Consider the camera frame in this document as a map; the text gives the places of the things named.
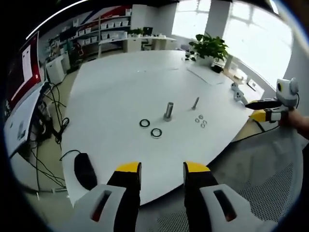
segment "black computer mouse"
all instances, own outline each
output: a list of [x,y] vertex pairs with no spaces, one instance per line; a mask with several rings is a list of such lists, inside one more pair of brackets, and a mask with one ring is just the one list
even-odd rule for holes
[[74,160],[74,172],[79,183],[87,190],[98,185],[97,176],[87,153],[80,153]]

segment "white pot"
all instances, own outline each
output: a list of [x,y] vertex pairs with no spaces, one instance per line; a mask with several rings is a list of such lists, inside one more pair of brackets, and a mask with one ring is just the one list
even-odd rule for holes
[[197,64],[210,67],[213,63],[213,57],[197,58]]

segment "paper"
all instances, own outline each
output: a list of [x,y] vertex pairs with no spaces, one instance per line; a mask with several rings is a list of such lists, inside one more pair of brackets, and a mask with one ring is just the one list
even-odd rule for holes
[[32,77],[30,48],[31,48],[31,45],[29,45],[23,51],[23,54],[22,54],[24,83],[27,82]]
[[187,70],[212,86],[223,83],[226,79],[226,77],[222,73],[216,73],[206,66],[203,67],[200,65],[192,64],[187,67]]

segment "potted plant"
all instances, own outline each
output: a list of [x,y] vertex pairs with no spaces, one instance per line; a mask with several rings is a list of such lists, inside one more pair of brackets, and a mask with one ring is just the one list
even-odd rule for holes
[[143,29],[137,28],[137,29],[132,29],[128,31],[128,34],[130,34],[132,37],[140,37],[144,33]]
[[203,65],[210,66],[214,59],[217,61],[224,60],[228,55],[225,41],[217,37],[206,35],[196,35],[197,42],[191,41],[191,49],[185,55],[186,60],[198,61]]

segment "metal peg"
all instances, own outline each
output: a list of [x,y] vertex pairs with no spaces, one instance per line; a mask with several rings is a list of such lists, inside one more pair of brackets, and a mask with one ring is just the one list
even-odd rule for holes
[[171,121],[172,120],[172,110],[173,110],[173,106],[174,106],[174,103],[172,102],[169,102],[168,103],[168,106],[166,108],[166,112],[165,114],[163,115],[163,119],[167,122]]
[[194,105],[192,106],[192,109],[195,110],[197,107],[197,103],[198,103],[199,97],[195,100]]

